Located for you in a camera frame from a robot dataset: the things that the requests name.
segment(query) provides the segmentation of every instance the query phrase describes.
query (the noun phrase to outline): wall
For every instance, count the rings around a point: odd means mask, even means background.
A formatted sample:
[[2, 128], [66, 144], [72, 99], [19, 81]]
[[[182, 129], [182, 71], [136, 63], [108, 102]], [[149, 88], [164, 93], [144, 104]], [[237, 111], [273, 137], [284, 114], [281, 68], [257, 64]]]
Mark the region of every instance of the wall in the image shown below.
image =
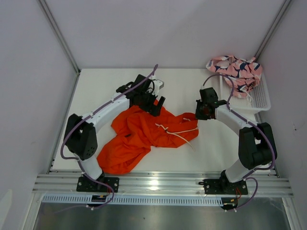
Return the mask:
[[12, 189], [3, 229], [17, 230], [47, 169], [75, 73], [35, 0], [1, 1], [0, 34], [0, 199]]
[[283, 0], [47, 0], [80, 68], [251, 58]]
[[303, 229], [307, 229], [307, 2], [293, 2], [260, 59], [272, 103], [262, 116], [274, 130], [278, 170], [290, 179]]

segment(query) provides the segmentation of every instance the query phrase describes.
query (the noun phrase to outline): laundry basket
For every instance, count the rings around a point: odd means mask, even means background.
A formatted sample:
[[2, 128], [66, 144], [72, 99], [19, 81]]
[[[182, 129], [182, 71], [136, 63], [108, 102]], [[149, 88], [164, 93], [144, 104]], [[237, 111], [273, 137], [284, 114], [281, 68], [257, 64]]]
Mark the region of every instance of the laundry basket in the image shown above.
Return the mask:
[[[220, 97], [227, 100], [231, 88], [224, 82], [223, 77], [220, 77]], [[259, 85], [249, 93], [253, 98], [252, 103], [249, 103], [246, 98], [232, 97], [230, 105], [234, 110], [256, 114], [260, 111], [267, 111], [271, 108], [269, 91], [265, 76], [262, 73]]]

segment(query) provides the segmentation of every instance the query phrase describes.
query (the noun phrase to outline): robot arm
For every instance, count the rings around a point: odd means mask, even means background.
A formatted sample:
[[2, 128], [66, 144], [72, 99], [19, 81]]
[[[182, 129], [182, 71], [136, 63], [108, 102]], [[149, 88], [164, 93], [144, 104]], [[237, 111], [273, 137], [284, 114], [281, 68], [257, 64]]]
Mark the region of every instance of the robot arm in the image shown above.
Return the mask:
[[[237, 115], [227, 108], [225, 100], [218, 100], [213, 88], [200, 90], [201, 100], [197, 100], [196, 118], [199, 120], [216, 119], [223, 122], [239, 136], [239, 159], [228, 169], [221, 173], [220, 180], [226, 183], [242, 181], [246, 175], [260, 166], [272, 161], [272, 153], [263, 136], [255, 127], [244, 122]], [[265, 134], [270, 141], [275, 158], [277, 152], [272, 134], [271, 126], [268, 123], [257, 124], [257, 127]]]
[[[111, 101], [127, 89], [140, 83], [144, 80], [144, 76], [138, 75], [135, 82], [129, 82], [126, 85], [119, 87], [116, 93], [111, 98]], [[142, 110], [149, 112], [153, 116], [159, 116], [165, 98], [161, 97], [158, 104], [154, 102], [158, 96], [159, 90], [163, 88], [164, 83], [151, 76], [143, 84], [130, 91], [126, 95], [118, 98], [113, 103], [110, 103], [95, 115], [92, 112], [82, 116], [72, 114], [67, 121], [65, 136], [88, 115], [92, 115], [86, 122], [82, 123], [69, 137], [66, 142], [68, 149], [80, 159], [80, 163], [85, 172], [94, 180], [103, 174], [99, 167], [95, 152], [98, 147], [96, 134], [108, 122], [113, 120], [121, 112], [127, 110], [133, 105], [139, 106]]]

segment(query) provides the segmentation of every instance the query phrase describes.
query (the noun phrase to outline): white table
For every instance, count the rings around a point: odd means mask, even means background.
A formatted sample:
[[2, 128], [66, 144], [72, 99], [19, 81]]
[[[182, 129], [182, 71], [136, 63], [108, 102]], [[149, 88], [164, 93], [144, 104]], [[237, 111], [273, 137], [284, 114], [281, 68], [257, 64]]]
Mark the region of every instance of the white table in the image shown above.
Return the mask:
[[[138, 74], [147, 76], [152, 69], [83, 69], [71, 103], [69, 116], [73, 113], [83, 115], [106, 102], [115, 90]], [[158, 69], [156, 76], [165, 82], [160, 95], [166, 98], [164, 107], [174, 115], [195, 112], [196, 100], [200, 98], [199, 89], [210, 73], [204, 69]], [[211, 78], [206, 87], [214, 87], [220, 92], [219, 78]], [[250, 106], [246, 99], [233, 98], [231, 104]], [[253, 114], [244, 114], [254, 120]], [[97, 134], [99, 154], [115, 132], [106, 124]], [[185, 144], [177, 149], [152, 147], [133, 172], [173, 172], [208, 173], [227, 169], [238, 159], [238, 136], [226, 125], [216, 120], [199, 121], [199, 136], [191, 141], [195, 151]], [[72, 156], [67, 148], [65, 156]], [[77, 170], [75, 160], [63, 160], [58, 152], [53, 170]]]

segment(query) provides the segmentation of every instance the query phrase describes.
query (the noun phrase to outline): gray floor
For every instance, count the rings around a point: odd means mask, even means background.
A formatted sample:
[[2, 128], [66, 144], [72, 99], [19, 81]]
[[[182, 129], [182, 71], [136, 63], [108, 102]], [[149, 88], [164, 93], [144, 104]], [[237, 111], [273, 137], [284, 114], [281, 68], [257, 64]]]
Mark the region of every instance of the gray floor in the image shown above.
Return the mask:
[[220, 207], [108, 205], [91, 211], [44, 203], [36, 230], [289, 230], [281, 199], [256, 198], [237, 213]]

